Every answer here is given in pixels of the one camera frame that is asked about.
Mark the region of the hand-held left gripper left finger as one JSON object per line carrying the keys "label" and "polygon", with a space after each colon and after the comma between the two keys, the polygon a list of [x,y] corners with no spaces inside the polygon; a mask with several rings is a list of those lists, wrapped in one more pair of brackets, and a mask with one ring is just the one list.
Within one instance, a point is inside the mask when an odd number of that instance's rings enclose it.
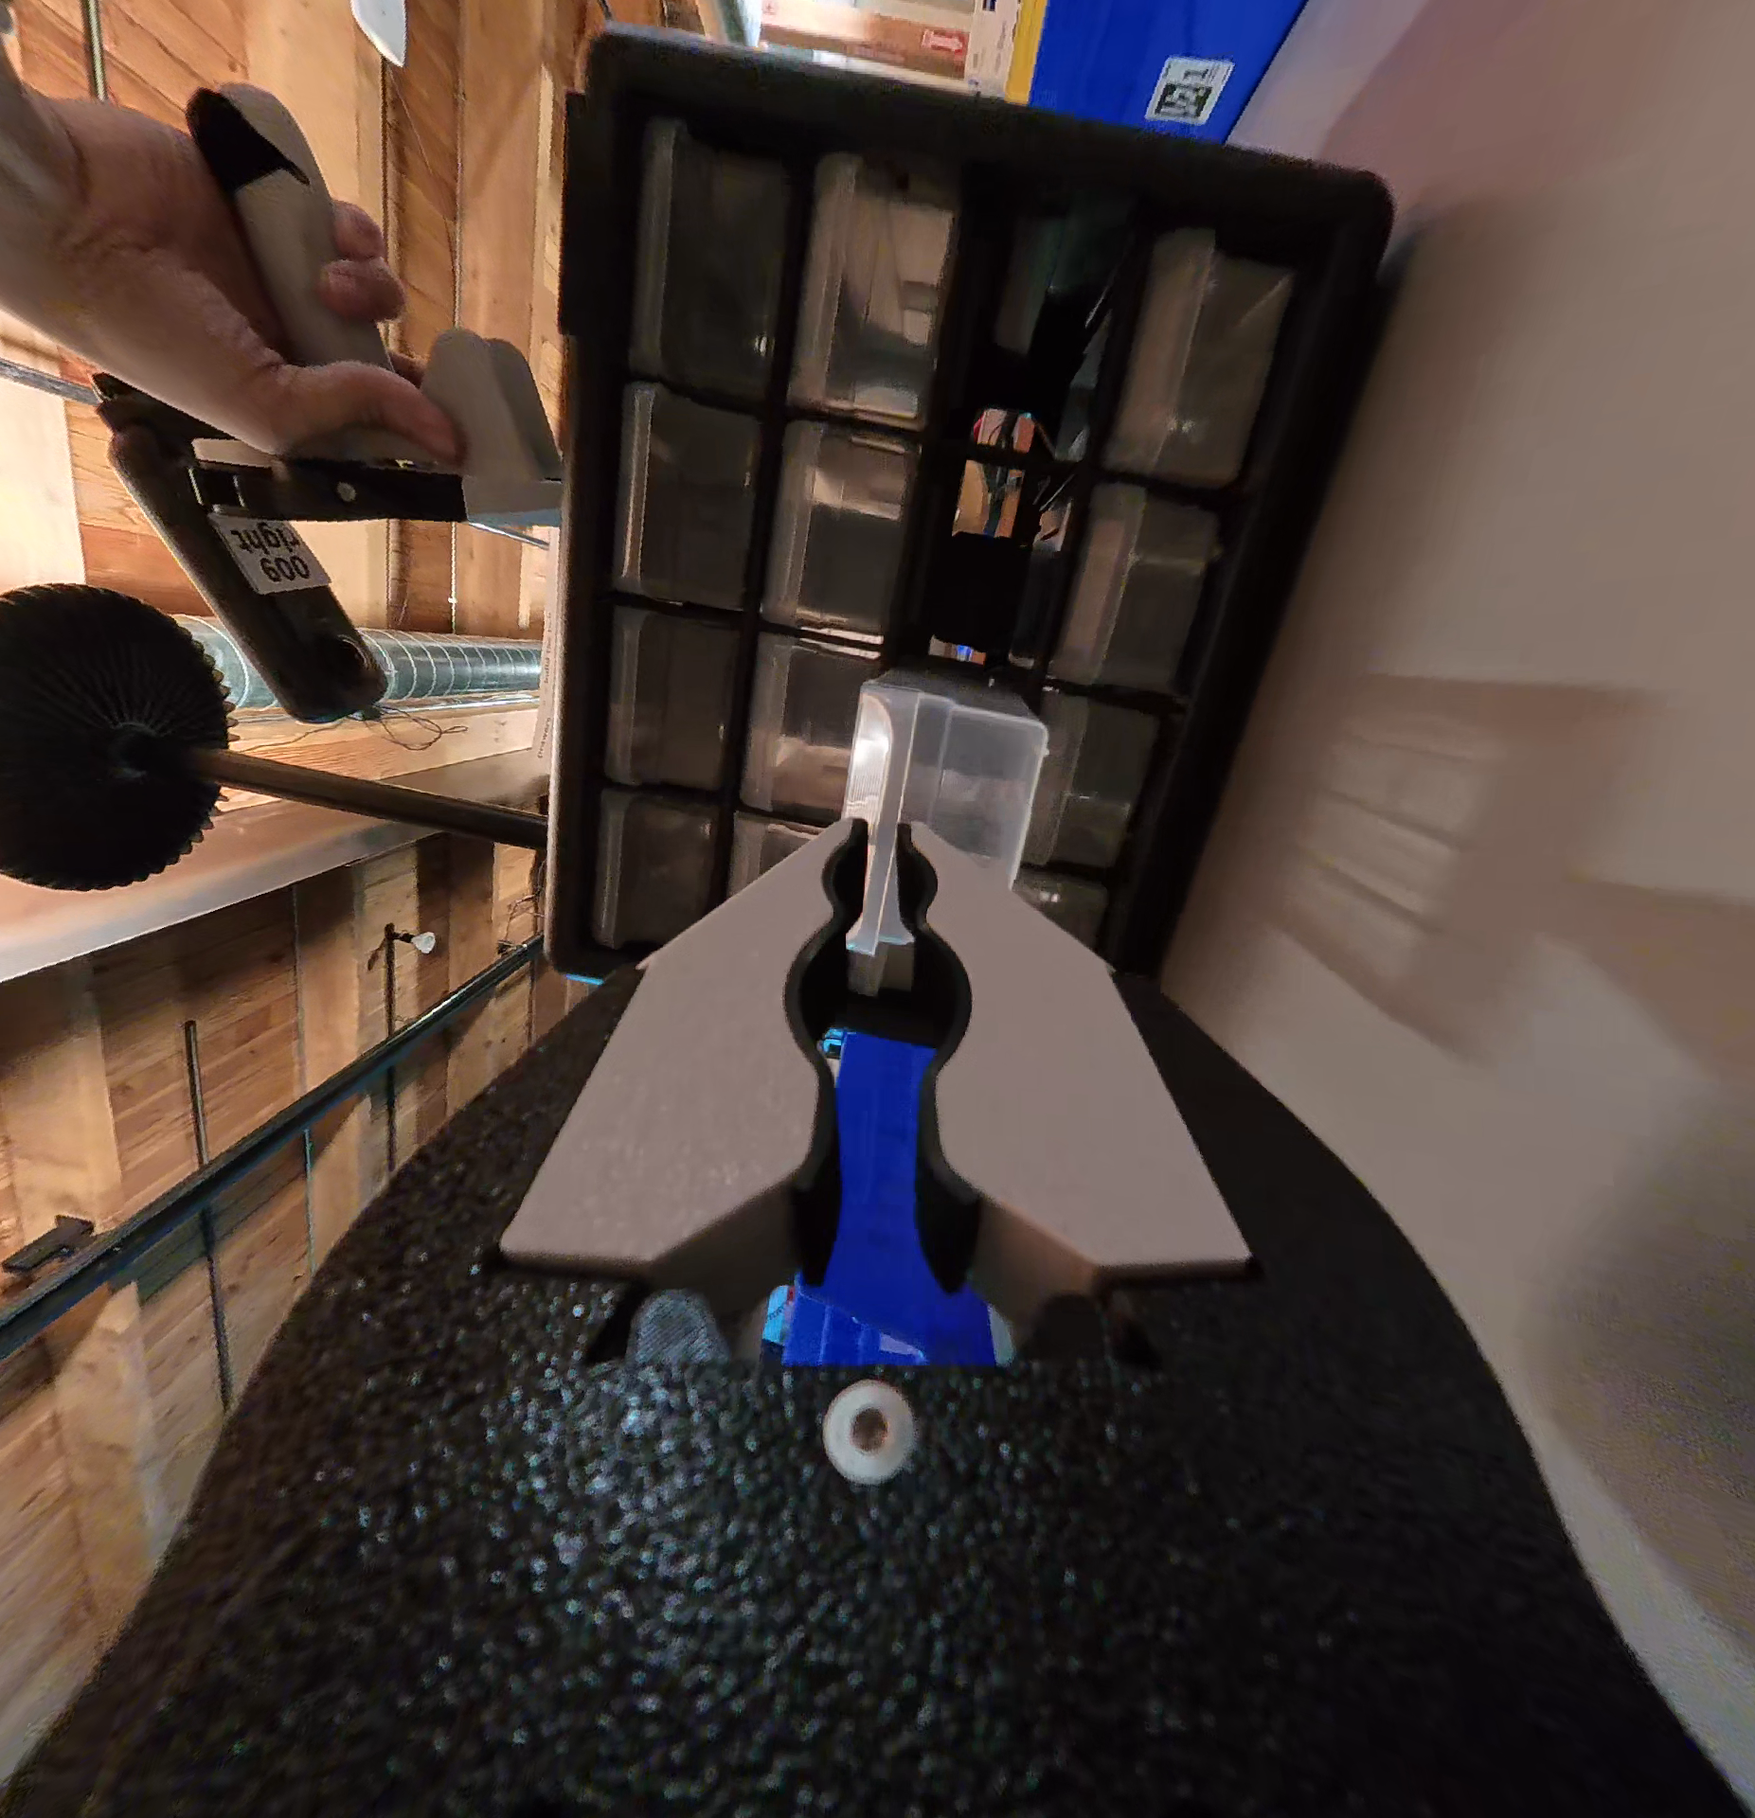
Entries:
{"label": "hand-held left gripper left finger", "polygon": [[845,933],[868,826],[837,820],[638,970],[501,1241],[528,1271],[683,1291],[755,1345],[841,1226],[835,1080]]}

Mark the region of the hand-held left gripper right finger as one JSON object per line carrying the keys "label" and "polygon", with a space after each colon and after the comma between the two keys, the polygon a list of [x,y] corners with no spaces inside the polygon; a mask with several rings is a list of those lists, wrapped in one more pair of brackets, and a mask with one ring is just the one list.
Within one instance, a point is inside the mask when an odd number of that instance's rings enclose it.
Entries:
{"label": "hand-held left gripper right finger", "polygon": [[948,1013],[919,1099],[916,1228],[1018,1330],[1054,1302],[1244,1279],[1252,1250],[1112,967],[934,830],[899,845],[916,989]]}

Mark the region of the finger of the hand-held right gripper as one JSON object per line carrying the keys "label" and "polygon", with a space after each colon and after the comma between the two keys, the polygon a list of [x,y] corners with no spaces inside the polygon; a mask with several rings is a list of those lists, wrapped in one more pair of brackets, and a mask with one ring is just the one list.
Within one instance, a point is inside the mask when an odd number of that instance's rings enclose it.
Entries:
{"label": "finger of the hand-held right gripper", "polygon": [[563,515],[563,453],[520,347],[444,330],[423,392],[457,424],[467,518]]}

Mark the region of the large shallow blue bin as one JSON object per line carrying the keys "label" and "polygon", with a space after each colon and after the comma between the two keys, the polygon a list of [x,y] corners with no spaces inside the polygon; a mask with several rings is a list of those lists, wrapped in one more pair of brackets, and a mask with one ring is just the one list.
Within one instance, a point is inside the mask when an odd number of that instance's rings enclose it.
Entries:
{"label": "large shallow blue bin", "polygon": [[769,1297],[761,1356],[773,1366],[997,1365],[993,1311],[943,1290],[919,1241],[919,1092],[929,1049],[832,1029],[841,1226],[821,1285]]}

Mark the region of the clear plastic drawer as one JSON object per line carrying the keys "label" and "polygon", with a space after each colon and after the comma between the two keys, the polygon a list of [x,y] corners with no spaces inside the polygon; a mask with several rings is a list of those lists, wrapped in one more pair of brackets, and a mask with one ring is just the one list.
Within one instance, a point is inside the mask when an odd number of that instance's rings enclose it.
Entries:
{"label": "clear plastic drawer", "polygon": [[897,833],[932,830],[1016,883],[1046,752],[1046,726],[1013,689],[927,669],[863,683],[843,804],[868,826],[863,915],[845,936],[858,996],[910,985]]}

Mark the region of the black drawer cabinet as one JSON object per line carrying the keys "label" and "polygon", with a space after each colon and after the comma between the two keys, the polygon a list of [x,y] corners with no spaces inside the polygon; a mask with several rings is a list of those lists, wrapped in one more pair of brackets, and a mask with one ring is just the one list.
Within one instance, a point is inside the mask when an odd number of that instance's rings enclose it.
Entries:
{"label": "black drawer cabinet", "polygon": [[993,100],[967,100],[880,75],[713,49],[675,35],[615,32],[593,54],[587,91],[569,104],[565,256],[562,319],[570,354],[570,500],[565,508],[565,625],[556,668],[552,833],[545,939],[569,973],[609,973],[659,945],[611,949],[586,935],[596,824],[590,767],[608,703],[608,629],[596,612],[615,553],[611,492],[625,377],[625,330],[647,125],[683,118],[728,149],[798,156],[863,150],[956,175],[1112,191],[1160,223],[1217,226],[1247,257],[1298,280],[1294,333],[1274,364],[1274,415],[1252,442],[1258,487],[1250,542],[1234,557],[1229,612],[1207,645],[1207,696],[1181,764],[1144,833],[1132,899],[1119,899],[1103,953],[1154,976],[1187,904],[1207,834],[1227,804],[1239,746],[1274,651],[1332,457],[1366,377],[1393,228],[1386,188],[1240,149],[1160,138]]}

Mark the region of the person's right hand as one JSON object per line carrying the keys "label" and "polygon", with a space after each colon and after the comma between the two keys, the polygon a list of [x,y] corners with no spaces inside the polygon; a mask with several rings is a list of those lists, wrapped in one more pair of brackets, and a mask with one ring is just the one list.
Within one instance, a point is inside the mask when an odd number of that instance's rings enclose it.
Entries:
{"label": "person's right hand", "polygon": [[300,366],[194,140],[33,92],[0,59],[0,308],[135,389],[272,453],[383,430],[440,467],[455,423],[365,362]]}

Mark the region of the set of cabinet drawers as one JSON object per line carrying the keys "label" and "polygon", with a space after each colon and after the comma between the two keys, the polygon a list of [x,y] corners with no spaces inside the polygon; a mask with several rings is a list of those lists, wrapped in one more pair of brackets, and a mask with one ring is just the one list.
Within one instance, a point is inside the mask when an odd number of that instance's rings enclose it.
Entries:
{"label": "set of cabinet drawers", "polygon": [[647,125],[586,935],[683,933],[843,810],[863,684],[1050,730],[1018,890],[1132,899],[1250,542],[1302,280],[1138,199]]}

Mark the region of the silver ventilation duct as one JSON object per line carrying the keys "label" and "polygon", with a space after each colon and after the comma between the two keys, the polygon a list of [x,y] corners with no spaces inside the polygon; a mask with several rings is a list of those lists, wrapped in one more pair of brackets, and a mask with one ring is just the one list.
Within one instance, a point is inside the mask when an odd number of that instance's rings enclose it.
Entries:
{"label": "silver ventilation duct", "polygon": [[[233,631],[213,620],[177,615],[176,622],[204,645],[236,709],[291,716]],[[389,701],[522,696],[545,675],[539,642],[365,626],[363,643],[383,669]]]}

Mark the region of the black ceiling rail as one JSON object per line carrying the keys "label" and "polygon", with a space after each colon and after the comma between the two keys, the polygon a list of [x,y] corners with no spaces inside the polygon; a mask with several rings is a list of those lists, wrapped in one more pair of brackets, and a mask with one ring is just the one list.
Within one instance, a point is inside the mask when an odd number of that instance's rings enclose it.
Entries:
{"label": "black ceiling rail", "polygon": [[533,969],[541,957],[545,935],[516,945],[429,1013],[320,1080],[318,1088],[309,1091],[274,1118],[257,1125],[249,1137],[229,1146],[167,1195],[155,1197],[136,1217],[113,1231],[81,1241],[69,1252],[62,1252],[58,1260],[47,1263],[45,1275],[0,1308],[0,1368],[45,1337],[75,1307],[92,1299],[101,1287],[136,1269],[142,1260],[187,1223],[201,1222],[223,1195],[278,1151],[307,1137],[343,1104],[365,1097],[380,1080],[403,1067],[417,1049],[457,1032],[457,1024],[467,1015],[483,1008],[505,983]]}

